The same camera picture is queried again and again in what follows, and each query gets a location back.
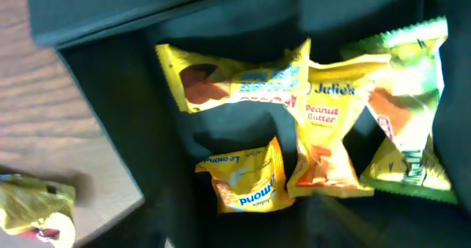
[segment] peanut butter sandwich packet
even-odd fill
[[[342,143],[381,76],[390,56],[364,55],[343,63],[311,62],[305,126],[297,125],[297,167],[288,181],[290,197],[314,191],[337,197],[371,196],[358,181]]]
[[[311,40],[282,60],[265,66],[185,52],[168,44],[155,47],[180,111],[196,113],[240,101],[284,104],[299,120],[305,95]]]
[[[55,247],[74,245],[75,189],[19,174],[0,175],[0,227]]]
[[[404,161],[407,168],[403,166],[401,169],[391,169],[391,172],[395,174],[398,170],[403,170],[402,178],[395,176],[394,182],[388,180],[388,183],[401,185],[391,185],[385,188],[381,186],[378,189],[429,199],[454,201],[454,197],[449,197],[450,192],[444,193],[447,196],[443,196],[443,193],[428,190],[428,186],[425,185],[430,185],[430,182],[426,182],[426,177],[432,175],[430,166],[426,166],[425,162],[430,164],[430,159],[433,159],[436,166],[434,168],[443,170],[432,151],[431,128],[444,87],[439,47],[446,41],[447,36],[446,18],[437,18],[367,38],[347,46],[344,51],[345,57],[364,52],[392,55],[392,72],[378,83],[371,95],[368,108],[403,157],[394,151],[392,156],[382,160],[380,156],[375,156],[373,161],[378,165],[379,161],[383,162],[386,158],[399,159],[399,161]],[[428,149],[425,152],[427,142],[432,144],[427,145]],[[390,145],[386,141],[383,144],[387,149],[391,149]],[[379,172],[366,170],[364,181],[369,183],[370,178],[384,180],[373,174],[379,174]],[[450,185],[446,174],[441,177]],[[410,188],[407,185],[418,187],[413,186],[412,188],[416,190],[410,190],[407,189]],[[437,196],[432,196],[431,192],[437,192]]]
[[[216,155],[196,165],[209,171],[218,196],[218,212],[269,212],[294,203],[285,190],[285,170],[278,140],[268,146]]]

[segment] le-mond biscuit packet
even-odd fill
[[[155,47],[170,91],[181,112],[196,113],[240,101],[284,104],[300,119],[311,40],[281,60],[264,65],[186,52],[168,44]]]
[[[443,171],[433,153],[431,128],[444,87],[439,47],[447,36],[446,18],[436,18],[345,47],[346,58],[364,52],[392,55],[392,72],[378,83],[368,103],[369,111],[391,141],[384,141],[372,165],[378,169],[390,162],[403,164],[392,164],[391,174],[373,171],[370,166],[362,174],[366,183],[398,194],[456,201],[446,174],[440,175],[440,186],[431,185],[435,177],[431,169]],[[392,144],[397,152],[381,156],[384,150],[392,150]],[[395,175],[399,170],[400,178]]]
[[[336,197],[371,196],[358,181],[342,143],[368,102],[376,82],[389,72],[390,55],[364,55],[343,63],[310,62],[305,125],[297,124],[298,162],[288,181],[290,197],[314,192]]]
[[[218,196],[218,212],[269,212],[294,203],[285,190],[286,176],[278,140],[268,146],[216,155],[196,165],[208,171]]]
[[[9,235],[74,245],[75,189],[20,174],[0,175],[0,227]]]

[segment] green packet edge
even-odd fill
[[[407,185],[399,182],[384,181],[370,177],[361,176],[360,181],[372,186],[379,191],[404,196],[417,196],[429,200],[458,204],[458,200],[452,191],[438,190],[418,185]]]
[[[354,43],[348,43],[342,46],[340,54],[342,58],[347,60],[360,54],[372,54],[375,49],[391,48],[402,43],[416,42],[417,39],[430,40],[447,36],[447,19],[444,16],[439,16],[421,23],[382,32]]]

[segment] green snack packet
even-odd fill
[[[365,183],[392,193],[456,202],[450,196],[450,181],[435,160],[431,136],[444,87],[439,47],[447,36],[447,20],[441,17],[375,35],[341,50],[344,59],[360,54],[392,56],[391,71],[378,82],[367,105],[391,142],[384,141],[361,175]],[[433,167],[427,166],[432,161]]]

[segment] julie's packet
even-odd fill
[[[0,175],[0,227],[9,235],[74,245],[75,189],[19,174]]]
[[[285,190],[286,176],[278,140],[268,146],[211,156],[195,172],[211,174],[218,212],[269,212],[294,203]]]
[[[416,163],[411,163],[391,140],[385,138],[372,162],[361,174],[361,181],[390,193],[458,203],[450,180],[433,153],[431,136]]]
[[[387,183],[401,184],[387,186],[391,192],[444,201],[450,199],[443,196],[441,191],[436,191],[437,195],[433,196],[430,192],[435,190],[428,189],[436,189],[436,186],[431,187],[431,179],[425,181],[431,175],[431,171],[428,171],[430,166],[425,163],[429,158],[436,159],[435,154],[430,152],[433,148],[430,133],[444,87],[439,47],[446,41],[447,36],[446,18],[436,18],[345,47],[343,55],[346,58],[364,52],[392,55],[392,72],[378,83],[368,103],[371,114],[404,156],[394,154],[394,157],[388,159],[398,157],[407,165],[407,168],[402,169],[401,179],[397,178],[394,182],[388,180]],[[432,144],[427,145],[426,151],[429,152],[424,152],[427,142]],[[385,141],[384,146],[389,148],[389,145],[391,144]],[[378,163],[379,157],[375,156],[373,161]],[[437,169],[443,170],[438,160],[434,161],[434,164]],[[362,176],[366,182],[371,181],[369,178],[383,180],[374,174],[378,173],[366,170]],[[446,175],[442,179],[450,184]],[[415,190],[408,189],[410,187],[407,185],[416,185],[412,186]]]
[[[371,196],[360,184],[342,143],[365,108],[376,82],[388,72],[390,56],[364,55],[343,63],[310,62],[305,126],[297,124],[298,163],[290,197],[313,192],[337,197]]]
[[[222,57],[185,52],[168,44],[155,47],[170,91],[187,113],[240,101],[284,104],[297,119],[305,93],[311,40],[284,58],[256,65]]]

